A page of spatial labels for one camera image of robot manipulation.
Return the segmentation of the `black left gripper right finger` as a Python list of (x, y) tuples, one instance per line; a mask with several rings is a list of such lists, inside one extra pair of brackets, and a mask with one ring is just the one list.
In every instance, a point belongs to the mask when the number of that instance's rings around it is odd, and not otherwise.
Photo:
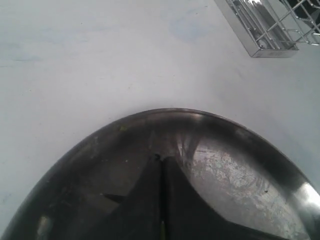
[(308, 240), (310, 180), (285, 156), (162, 160), (168, 240)]

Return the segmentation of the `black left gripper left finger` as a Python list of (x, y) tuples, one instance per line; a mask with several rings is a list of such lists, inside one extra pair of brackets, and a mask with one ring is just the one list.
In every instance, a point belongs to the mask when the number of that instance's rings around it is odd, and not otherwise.
[(127, 196), (105, 194), (119, 205), (87, 226), (76, 226), (69, 240), (160, 240), (162, 238), (162, 160), (150, 157)]

